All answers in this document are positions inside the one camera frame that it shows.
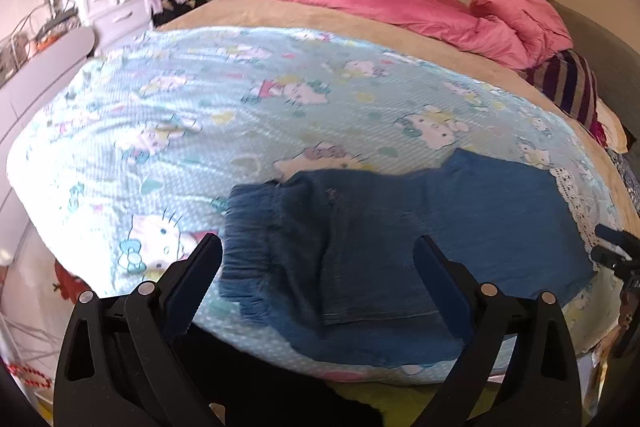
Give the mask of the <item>green sleeve left forearm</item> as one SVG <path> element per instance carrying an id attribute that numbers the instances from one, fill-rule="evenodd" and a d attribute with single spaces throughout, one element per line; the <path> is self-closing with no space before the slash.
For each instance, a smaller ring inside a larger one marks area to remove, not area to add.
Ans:
<path id="1" fill-rule="evenodd" d="M 410 426 L 439 391 L 437 385 L 329 383 L 239 391 L 240 401 L 209 408 L 225 426 Z"/>

